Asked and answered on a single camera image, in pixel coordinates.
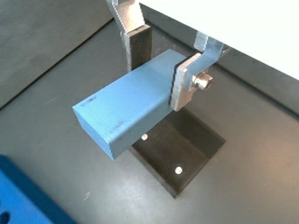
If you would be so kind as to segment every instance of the metal plate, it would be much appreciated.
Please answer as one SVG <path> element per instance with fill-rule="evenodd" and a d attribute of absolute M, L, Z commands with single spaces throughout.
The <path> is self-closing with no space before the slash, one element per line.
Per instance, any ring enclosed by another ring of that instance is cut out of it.
<path fill-rule="evenodd" d="M 133 144 L 132 152 L 176 198 L 224 139 L 185 110 L 172 112 L 147 135 L 147 140 Z"/>

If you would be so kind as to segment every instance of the dark work surface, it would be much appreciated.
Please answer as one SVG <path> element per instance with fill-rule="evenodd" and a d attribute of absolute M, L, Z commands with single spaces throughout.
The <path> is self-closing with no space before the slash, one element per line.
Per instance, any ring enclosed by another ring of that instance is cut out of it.
<path fill-rule="evenodd" d="M 176 198 L 224 140 L 181 109 L 172 112 L 136 141 L 132 152 Z"/>
<path fill-rule="evenodd" d="M 153 30 L 153 53 L 188 53 Z M 281 224 L 299 220 L 297 117 L 213 66 L 187 109 L 225 139 L 173 199 L 125 153 L 110 161 L 70 107 L 126 72 L 109 24 L 0 111 L 5 154 L 77 223 Z"/>
<path fill-rule="evenodd" d="M 0 1 L 0 108 L 110 18 L 105 0 Z"/>

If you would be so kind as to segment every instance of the white surface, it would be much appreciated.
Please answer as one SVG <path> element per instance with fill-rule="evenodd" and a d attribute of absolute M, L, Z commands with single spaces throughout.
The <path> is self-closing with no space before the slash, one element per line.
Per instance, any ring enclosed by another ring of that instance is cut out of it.
<path fill-rule="evenodd" d="M 140 0 L 299 80 L 299 1 Z"/>

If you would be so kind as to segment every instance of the blue rectangular box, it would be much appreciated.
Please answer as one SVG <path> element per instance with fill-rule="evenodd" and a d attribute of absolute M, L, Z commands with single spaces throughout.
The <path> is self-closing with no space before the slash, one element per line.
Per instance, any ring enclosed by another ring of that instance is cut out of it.
<path fill-rule="evenodd" d="M 73 106 L 81 128 L 114 159 L 169 114 L 173 69 L 168 50 Z"/>

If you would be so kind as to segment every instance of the gray table surface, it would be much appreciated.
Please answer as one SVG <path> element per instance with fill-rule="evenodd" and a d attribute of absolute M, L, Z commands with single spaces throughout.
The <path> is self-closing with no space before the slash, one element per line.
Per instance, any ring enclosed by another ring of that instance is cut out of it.
<path fill-rule="evenodd" d="M 105 0 L 0 0 L 0 108 L 110 18 Z"/>
<path fill-rule="evenodd" d="M 191 52 L 159 31 L 153 47 Z M 297 223 L 297 116 L 213 66 L 213 86 L 187 109 L 227 142 L 173 199 L 129 151 L 108 159 L 72 113 L 125 72 L 110 23 L 0 111 L 0 153 L 76 222 Z"/>

